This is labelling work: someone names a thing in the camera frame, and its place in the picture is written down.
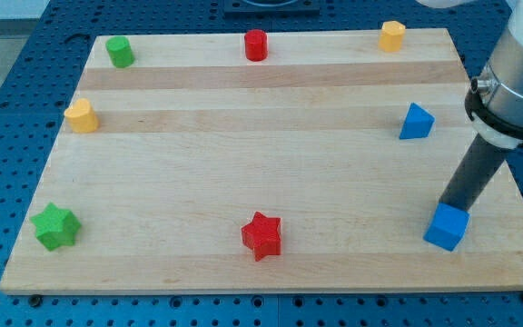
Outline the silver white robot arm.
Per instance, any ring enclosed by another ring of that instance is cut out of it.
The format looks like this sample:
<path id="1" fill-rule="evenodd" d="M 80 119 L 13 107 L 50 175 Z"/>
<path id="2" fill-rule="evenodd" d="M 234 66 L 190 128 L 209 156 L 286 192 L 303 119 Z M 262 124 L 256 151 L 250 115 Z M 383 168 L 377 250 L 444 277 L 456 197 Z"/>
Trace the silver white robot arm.
<path id="1" fill-rule="evenodd" d="M 515 3 L 481 74 L 471 80 L 465 108 L 489 144 L 523 147 L 523 0 Z"/>

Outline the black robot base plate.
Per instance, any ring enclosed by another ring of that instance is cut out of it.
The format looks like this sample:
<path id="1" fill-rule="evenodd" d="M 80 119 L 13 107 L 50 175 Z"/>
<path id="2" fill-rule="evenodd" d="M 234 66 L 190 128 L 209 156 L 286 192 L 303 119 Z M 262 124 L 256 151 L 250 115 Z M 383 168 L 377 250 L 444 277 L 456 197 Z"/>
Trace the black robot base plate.
<path id="1" fill-rule="evenodd" d="M 318 14 L 321 0 L 222 0 L 225 15 Z"/>

